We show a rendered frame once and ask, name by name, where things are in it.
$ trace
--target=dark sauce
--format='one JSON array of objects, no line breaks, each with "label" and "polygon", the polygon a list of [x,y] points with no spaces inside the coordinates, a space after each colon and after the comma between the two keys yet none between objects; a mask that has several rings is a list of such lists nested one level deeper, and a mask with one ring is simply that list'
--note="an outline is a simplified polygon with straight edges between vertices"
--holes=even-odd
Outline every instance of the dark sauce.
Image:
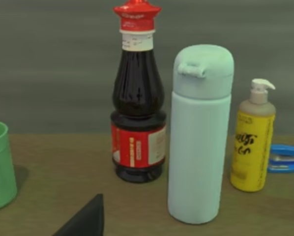
[{"label": "dark sauce", "polygon": [[[153,50],[122,51],[114,84],[112,123],[127,131],[152,131],[165,126],[166,114],[161,111],[164,89]],[[116,174],[123,180],[144,183],[157,179],[163,162],[148,168],[129,168],[117,163]]]}]

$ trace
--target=bottle cap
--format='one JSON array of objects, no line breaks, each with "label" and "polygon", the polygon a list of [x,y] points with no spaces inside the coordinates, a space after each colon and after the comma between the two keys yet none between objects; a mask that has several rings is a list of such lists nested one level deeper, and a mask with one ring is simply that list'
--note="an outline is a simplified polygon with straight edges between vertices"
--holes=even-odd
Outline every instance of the bottle cap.
[{"label": "bottle cap", "polygon": [[275,86],[265,79],[253,79],[252,89],[250,94],[250,102],[254,104],[267,103],[267,89],[276,89]]},{"label": "bottle cap", "polygon": [[121,30],[140,32],[154,30],[154,17],[161,7],[151,5],[147,0],[129,0],[113,10],[121,17]]},{"label": "bottle cap", "polygon": [[220,99],[231,94],[233,77],[234,59],[226,48],[194,45],[176,57],[173,91],[193,99]]}]

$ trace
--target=white neck label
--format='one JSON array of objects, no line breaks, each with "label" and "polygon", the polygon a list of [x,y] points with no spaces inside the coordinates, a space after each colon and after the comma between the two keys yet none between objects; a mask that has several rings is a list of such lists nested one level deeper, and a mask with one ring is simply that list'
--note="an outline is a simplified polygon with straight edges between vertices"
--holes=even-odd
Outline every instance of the white neck label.
[{"label": "white neck label", "polygon": [[123,33],[122,48],[125,51],[143,52],[153,49],[152,33],[131,34]]}]

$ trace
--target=red bottle cap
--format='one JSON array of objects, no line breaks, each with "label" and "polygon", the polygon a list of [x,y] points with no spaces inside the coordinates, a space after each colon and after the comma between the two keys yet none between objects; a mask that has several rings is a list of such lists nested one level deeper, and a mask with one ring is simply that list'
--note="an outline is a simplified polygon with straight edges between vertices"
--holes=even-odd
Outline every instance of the red bottle cap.
[{"label": "red bottle cap", "polygon": [[121,30],[151,31],[154,30],[153,18],[161,7],[151,5],[147,0],[129,0],[113,10],[121,17]]}]

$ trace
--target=black object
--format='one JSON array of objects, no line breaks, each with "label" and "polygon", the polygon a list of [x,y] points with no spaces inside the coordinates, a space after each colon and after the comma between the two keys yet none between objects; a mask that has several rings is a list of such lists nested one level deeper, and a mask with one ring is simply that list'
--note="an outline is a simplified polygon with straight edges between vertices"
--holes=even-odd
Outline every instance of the black object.
[{"label": "black object", "polygon": [[53,236],[103,236],[103,195],[96,195]]},{"label": "black object", "polygon": [[[161,111],[164,89],[153,50],[122,51],[114,85],[112,123],[127,131],[152,131],[165,125],[166,114]],[[115,162],[116,174],[123,180],[144,183],[157,179],[164,161],[147,168],[129,168]]]}]

